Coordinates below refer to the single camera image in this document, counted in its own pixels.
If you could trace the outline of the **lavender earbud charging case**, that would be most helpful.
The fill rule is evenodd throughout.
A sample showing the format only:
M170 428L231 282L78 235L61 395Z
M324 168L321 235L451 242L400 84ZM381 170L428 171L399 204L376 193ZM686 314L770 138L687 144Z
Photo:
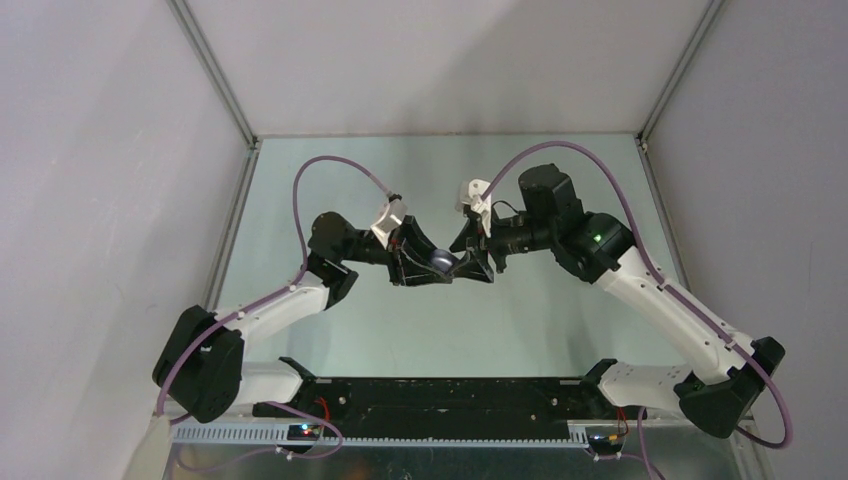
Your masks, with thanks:
M457 257L444 249L436 248L429 255L430 265L445 274L447 274L457 262Z

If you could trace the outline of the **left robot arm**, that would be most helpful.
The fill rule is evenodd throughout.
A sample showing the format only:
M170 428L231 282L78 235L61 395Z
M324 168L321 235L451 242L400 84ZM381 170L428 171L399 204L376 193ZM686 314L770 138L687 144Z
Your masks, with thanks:
M295 281L235 310L217 314L199 305L184 310L158 359L152 378L200 423L233 406L276 401L292 416L304 416L316 403L315 388L303 373L277 360L245 364L246 354L292 324L342 301L358 278L344 266L350 260L387 268L395 286L450 282L458 258L435 247L407 215L382 239L353 227L335 212L312 224L306 264Z

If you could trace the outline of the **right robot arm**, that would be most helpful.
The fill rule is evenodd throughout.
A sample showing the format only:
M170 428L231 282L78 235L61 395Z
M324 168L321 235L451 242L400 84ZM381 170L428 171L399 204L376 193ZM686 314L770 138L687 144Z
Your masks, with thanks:
M651 267L633 232L610 214L585 211L571 178L555 165L519 176L524 207L505 219L483 196L491 186L473 179L459 188L457 208L467 222L450 247L463 255L452 275L469 266L470 278L491 283L508 256L548 250L572 276L639 312L684 360L665 367L599 361L585 377L585 411L606 418L619 407L647 407L681 415L717 438L736 431L782 361L784 347L718 319Z

